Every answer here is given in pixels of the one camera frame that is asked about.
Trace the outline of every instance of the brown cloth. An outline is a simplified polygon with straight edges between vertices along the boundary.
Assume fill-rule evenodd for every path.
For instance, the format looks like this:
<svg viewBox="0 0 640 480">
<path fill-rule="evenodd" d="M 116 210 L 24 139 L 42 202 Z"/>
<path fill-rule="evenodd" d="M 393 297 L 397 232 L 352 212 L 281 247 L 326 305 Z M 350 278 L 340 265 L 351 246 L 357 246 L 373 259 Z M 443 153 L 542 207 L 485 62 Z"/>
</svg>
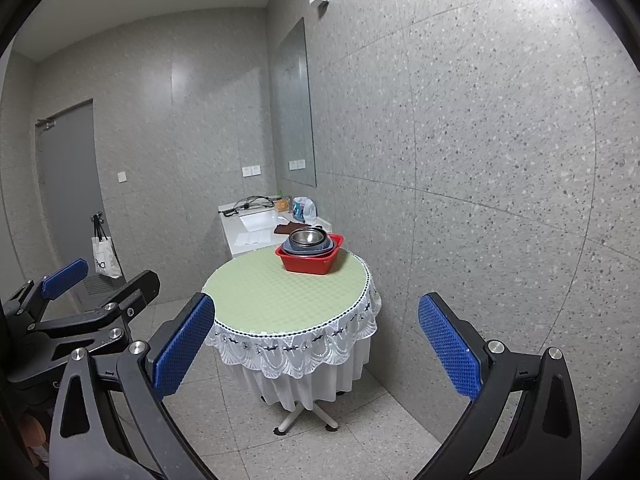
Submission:
<svg viewBox="0 0 640 480">
<path fill-rule="evenodd" d="M 311 227 L 309 224 L 299 224 L 297 222 L 289 222 L 286 225 L 278 225 L 276 229 L 273 231 L 274 234 L 277 235 L 290 235 L 296 229 L 300 229 L 301 227 Z"/>
</svg>

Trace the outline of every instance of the table leg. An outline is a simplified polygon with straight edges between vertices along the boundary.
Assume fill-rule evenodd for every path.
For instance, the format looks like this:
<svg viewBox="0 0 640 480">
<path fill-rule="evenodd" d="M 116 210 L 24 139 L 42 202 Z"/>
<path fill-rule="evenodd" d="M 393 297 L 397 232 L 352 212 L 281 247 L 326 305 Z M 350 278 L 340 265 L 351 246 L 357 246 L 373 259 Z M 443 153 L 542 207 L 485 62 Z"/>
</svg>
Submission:
<svg viewBox="0 0 640 480">
<path fill-rule="evenodd" d="M 337 431 L 338 423 L 333 420 L 327 413 L 314 402 L 314 413 L 326 422 L 324 427 L 327 431 Z"/>
<path fill-rule="evenodd" d="M 293 424 L 293 421 L 298 418 L 298 415 L 302 413 L 304 409 L 305 407 L 302 405 L 302 402 L 296 402 L 296 409 L 289 413 L 287 418 L 285 418 L 277 428 L 273 428 L 273 433 L 279 436 L 286 434 L 289 426 Z"/>
</svg>

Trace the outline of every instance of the blue gripper pad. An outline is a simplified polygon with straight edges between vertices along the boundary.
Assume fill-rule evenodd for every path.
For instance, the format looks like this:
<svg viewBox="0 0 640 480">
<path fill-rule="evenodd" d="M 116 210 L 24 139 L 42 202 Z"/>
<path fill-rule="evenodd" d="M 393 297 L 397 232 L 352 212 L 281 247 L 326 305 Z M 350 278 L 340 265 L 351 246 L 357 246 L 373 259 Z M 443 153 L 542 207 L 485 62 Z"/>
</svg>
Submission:
<svg viewBox="0 0 640 480">
<path fill-rule="evenodd" d="M 158 399 L 176 392 L 213 326 L 213 300 L 206 294 L 200 295 L 197 305 L 154 359 L 152 384 Z"/>
<path fill-rule="evenodd" d="M 76 283 L 84 280 L 88 272 L 89 266 L 86 261 L 78 258 L 42 282 L 42 299 L 55 300 L 59 298 Z"/>
<path fill-rule="evenodd" d="M 420 298 L 418 322 L 456 391 L 475 400 L 482 387 L 479 362 L 447 317 L 427 295 Z"/>
</svg>

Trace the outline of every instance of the green tabletop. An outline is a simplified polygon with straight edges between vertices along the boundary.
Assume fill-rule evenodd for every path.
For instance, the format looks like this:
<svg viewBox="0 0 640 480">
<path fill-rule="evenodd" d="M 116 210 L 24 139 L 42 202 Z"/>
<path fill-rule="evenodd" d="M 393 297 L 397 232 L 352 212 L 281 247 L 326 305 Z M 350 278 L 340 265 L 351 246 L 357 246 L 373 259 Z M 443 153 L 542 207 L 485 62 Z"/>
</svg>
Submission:
<svg viewBox="0 0 640 480">
<path fill-rule="evenodd" d="M 288 272 L 274 247 L 242 254 L 218 268 L 202 291 L 213 299 L 216 320 L 255 335 L 297 332 L 339 316 L 358 301 L 368 272 L 340 250 L 329 273 Z"/>
</svg>

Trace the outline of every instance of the white sink basin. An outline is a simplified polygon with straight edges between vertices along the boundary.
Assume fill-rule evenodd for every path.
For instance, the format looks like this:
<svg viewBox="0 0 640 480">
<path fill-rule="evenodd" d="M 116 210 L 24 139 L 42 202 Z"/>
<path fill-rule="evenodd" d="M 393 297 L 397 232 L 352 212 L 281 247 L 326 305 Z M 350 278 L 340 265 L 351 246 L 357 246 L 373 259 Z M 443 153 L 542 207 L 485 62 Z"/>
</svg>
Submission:
<svg viewBox="0 0 640 480">
<path fill-rule="evenodd" d="M 244 228 L 251 231 L 259 231 L 260 229 L 268 229 L 276 227 L 279 223 L 287 223 L 286 219 L 278 216 L 275 211 L 261 211 L 259 213 L 251 213 L 240 217 Z"/>
</svg>

